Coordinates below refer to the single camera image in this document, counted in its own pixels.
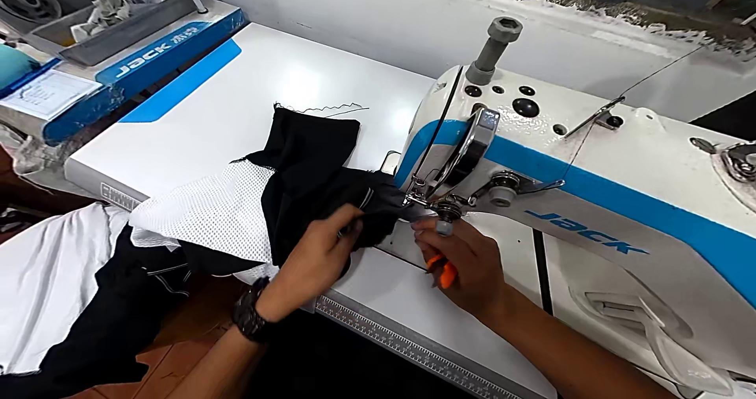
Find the paper document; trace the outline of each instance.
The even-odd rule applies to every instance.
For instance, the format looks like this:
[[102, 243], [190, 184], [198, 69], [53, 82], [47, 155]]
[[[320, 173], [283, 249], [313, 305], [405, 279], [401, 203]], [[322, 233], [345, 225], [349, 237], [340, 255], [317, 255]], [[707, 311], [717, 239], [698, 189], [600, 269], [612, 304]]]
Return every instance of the paper document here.
[[0, 105], [52, 120], [101, 86], [96, 81], [50, 70], [0, 100]]

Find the white table top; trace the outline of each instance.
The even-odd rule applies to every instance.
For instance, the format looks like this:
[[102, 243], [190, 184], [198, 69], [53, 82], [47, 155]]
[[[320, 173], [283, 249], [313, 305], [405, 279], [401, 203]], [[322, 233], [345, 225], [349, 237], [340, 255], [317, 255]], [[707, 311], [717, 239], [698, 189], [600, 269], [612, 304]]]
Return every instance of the white table top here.
[[[334, 117], [361, 123], [347, 166], [377, 170], [386, 153], [402, 151], [415, 110], [433, 84], [433, 79], [255, 24], [233, 41], [241, 53], [230, 63], [155, 121], [113, 125], [72, 155], [67, 178], [98, 196], [102, 182], [137, 200], [168, 192], [263, 148], [275, 103], [297, 111], [353, 103], [364, 107]], [[192, 69], [186, 73], [194, 76]], [[513, 262], [515, 286], [536, 299], [532, 232], [502, 220], [485, 233], [502, 248], [522, 245], [502, 254]], [[533, 365], [431, 288], [420, 268], [377, 249], [355, 255], [336, 291], [537, 394], [556, 397]]]

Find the wristwatch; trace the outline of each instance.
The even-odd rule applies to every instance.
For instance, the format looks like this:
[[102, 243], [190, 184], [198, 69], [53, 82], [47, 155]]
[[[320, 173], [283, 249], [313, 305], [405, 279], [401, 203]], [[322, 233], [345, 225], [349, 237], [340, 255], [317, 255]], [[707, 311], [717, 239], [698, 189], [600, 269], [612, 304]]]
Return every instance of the wristwatch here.
[[239, 331], [249, 340], [258, 343], [266, 343], [271, 340], [273, 333], [277, 331], [278, 324], [268, 322], [257, 314], [255, 305], [263, 288], [270, 282], [270, 278], [258, 278], [252, 287], [239, 297], [233, 306], [232, 321], [239, 327]]

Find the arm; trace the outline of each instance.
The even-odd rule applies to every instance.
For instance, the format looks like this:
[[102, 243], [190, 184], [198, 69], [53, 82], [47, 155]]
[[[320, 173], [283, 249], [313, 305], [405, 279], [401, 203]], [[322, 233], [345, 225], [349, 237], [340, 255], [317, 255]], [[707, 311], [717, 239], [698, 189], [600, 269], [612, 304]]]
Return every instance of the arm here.
[[442, 290], [456, 305], [516, 347], [565, 399], [606, 397], [671, 399], [674, 396], [612, 354], [537, 307], [504, 282], [496, 241], [464, 220], [454, 235], [435, 232], [435, 219], [415, 222], [415, 238], [429, 260], [439, 251], [459, 270]]
[[[343, 205], [330, 218], [310, 223], [276, 278], [260, 294], [257, 314], [277, 323], [330, 287], [362, 231], [361, 221], [357, 220], [345, 236], [338, 238], [336, 234], [361, 215], [353, 205]], [[168, 399], [240, 397], [264, 349], [244, 337], [237, 327], [229, 329]]]

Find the metal tray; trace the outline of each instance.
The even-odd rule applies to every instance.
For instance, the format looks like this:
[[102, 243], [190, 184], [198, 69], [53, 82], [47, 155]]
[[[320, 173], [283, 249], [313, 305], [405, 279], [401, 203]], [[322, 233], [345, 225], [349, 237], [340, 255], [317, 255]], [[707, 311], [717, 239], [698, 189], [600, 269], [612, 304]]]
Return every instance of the metal tray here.
[[196, 10], [192, 0], [165, 0], [142, 8], [139, 13], [86, 41], [74, 43], [71, 26], [85, 22], [94, 8], [83, 8], [37, 27], [26, 39], [34, 47], [49, 54], [56, 54], [84, 66], [94, 66]]

